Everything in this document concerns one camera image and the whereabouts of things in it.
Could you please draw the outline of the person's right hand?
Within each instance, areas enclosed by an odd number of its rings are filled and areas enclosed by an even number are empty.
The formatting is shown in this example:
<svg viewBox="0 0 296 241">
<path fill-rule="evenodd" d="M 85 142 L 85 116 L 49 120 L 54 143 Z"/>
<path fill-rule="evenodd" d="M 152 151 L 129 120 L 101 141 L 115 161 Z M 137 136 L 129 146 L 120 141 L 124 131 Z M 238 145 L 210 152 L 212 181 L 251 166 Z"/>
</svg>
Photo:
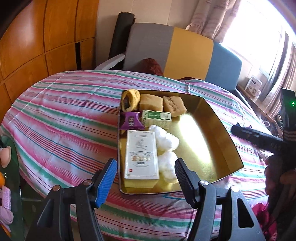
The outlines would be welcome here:
<svg viewBox="0 0 296 241">
<path fill-rule="evenodd" d="M 295 169 L 288 170 L 283 173 L 281 170 L 276 170 L 276 162 L 281 162 L 281 157 L 277 155 L 269 156 L 265 160 L 267 167 L 264 170 L 266 177 L 265 192 L 270 195 L 278 184 L 288 185 L 290 187 L 288 198 L 295 199 Z"/>
</svg>

